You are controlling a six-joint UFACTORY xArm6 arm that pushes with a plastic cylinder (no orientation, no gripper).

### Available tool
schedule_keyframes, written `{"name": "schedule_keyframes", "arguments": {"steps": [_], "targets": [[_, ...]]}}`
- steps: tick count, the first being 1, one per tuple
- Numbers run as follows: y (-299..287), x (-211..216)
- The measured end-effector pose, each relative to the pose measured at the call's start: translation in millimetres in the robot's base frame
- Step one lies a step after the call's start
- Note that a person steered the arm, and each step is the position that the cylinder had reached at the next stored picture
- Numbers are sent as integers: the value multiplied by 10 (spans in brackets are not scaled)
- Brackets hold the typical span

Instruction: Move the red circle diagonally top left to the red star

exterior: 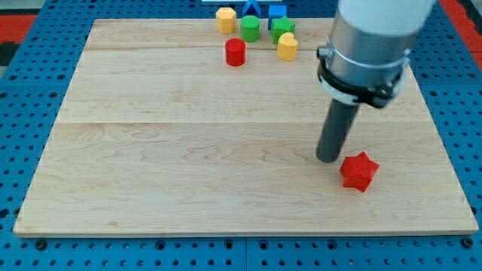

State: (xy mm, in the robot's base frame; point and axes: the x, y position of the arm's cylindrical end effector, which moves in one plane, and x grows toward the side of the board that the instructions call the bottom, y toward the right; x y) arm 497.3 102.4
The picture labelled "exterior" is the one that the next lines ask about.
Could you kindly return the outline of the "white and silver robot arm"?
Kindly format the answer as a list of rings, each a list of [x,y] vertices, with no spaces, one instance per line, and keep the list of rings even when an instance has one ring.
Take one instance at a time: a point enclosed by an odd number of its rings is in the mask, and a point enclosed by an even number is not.
[[[416,36],[435,0],[339,0],[317,50],[325,91],[348,106],[383,108],[400,92]]]

